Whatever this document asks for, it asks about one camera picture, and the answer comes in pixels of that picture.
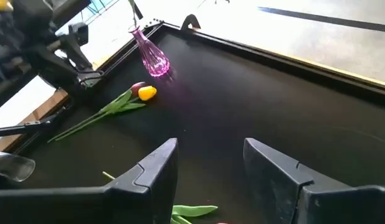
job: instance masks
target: glass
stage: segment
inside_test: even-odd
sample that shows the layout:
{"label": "glass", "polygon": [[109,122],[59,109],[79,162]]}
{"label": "glass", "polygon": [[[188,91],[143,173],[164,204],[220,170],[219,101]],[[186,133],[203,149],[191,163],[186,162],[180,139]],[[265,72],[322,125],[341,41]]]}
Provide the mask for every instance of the glass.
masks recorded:
{"label": "glass", "polygon": [[133,26],[129,28],[129,32],[133,34],[137,41],[141,59],[148,73],[153,77],[159,77],[168,72],[170,67],[169,59],[154,43],[144,36],[139,28]]}
{"label": "glass", "polygon": [[8,179],[24,181],[33,173],[35,166],[32,159],[0,152],[0,175]]}

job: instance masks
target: pink glass vase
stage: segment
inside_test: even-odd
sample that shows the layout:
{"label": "pink glass vase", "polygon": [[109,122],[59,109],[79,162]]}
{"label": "pink glass vase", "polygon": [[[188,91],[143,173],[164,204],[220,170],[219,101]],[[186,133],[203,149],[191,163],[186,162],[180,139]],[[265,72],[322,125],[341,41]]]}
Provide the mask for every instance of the pink glass vase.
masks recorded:
{"label": "pink glass vase", "polygon": [[141,53],[141,59],[147,71],[153,77],[159,77],[168,72],[170,63],[165,54],[155,46],[144,34],[139,27],[133,27],[129,31],[135,37],[138,48]]}

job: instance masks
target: black stripe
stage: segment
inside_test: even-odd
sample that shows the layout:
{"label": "black stripe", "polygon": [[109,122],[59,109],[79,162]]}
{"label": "black stripe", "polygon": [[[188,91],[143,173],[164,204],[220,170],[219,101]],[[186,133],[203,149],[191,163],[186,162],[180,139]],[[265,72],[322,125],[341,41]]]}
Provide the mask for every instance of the black stripe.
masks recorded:
{"label": "black stripe", "polygon": [[356,28],[385,32],[385,25],[384,24],[353,21],[353,20],[349,20],[349,19],[340,19],[340,18],[328,17],[328,16],[319,16],[319,15],[308,14],[308,13],[304,13],[304,12],[294,12],[294,11],[288,11],[288,10],[283,10],[283,9],[274,9],[274,8],[269,8],[269,7],[258,7],[258,10],[263,11],[263,12],[269,12],[272,14],[283,15],[283,16],[290,16],[290,17],[296,17],[296,18],[301,18],[301,19],[309,19],[311,21],[327,22],[330,24],[338,24],[338,25],[342,25],[342,26],[349,26],[349,27],[356,27]]}

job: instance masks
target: floor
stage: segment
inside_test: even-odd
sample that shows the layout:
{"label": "floor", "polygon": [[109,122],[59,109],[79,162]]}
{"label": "floor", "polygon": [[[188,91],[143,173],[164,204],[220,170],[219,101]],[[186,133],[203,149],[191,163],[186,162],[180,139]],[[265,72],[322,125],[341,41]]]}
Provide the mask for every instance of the floor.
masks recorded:
{"label": "floor", "polygon": [[[385,0],[136,0],[145,17],[180,25],[194,13],[202,31],[285,55],[304,58],[385,82],[385,32],[269,14],[257,6],[307,12],[385,24]],[[89,24],[89,43],[82,47],[97,67],[115,53],[131,35],[127,0],[119,0]],[[38,80],[26,86],[28,94],[15,98],[32,101],[27,106],[12,100],[0,109],[0,126],[15,125],[54,92]],[[7,111],[17,111],[11,119]]]}

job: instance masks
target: black tray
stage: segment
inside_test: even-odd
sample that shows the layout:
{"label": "black tray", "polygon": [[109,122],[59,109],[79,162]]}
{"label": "black tray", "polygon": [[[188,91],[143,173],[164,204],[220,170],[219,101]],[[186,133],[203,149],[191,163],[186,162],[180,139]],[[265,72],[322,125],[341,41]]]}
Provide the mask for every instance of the black tray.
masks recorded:
{"label": "black tray", "polygon": [[59,142],[46,144],[47,134],[23,147],[37,168],[16,187],[104,185],[103,170],[120,175],[173,137],[179,142],[175,204],[219,206],[217,215],[195,223],[261,222],[244,172],[246,137],[350,186],[385,185],[384,86],[169,24],[148,36],[168,56],[171,72],[151,77],[128,43],[56,132],[136,82],[154,85],[157,97]]}

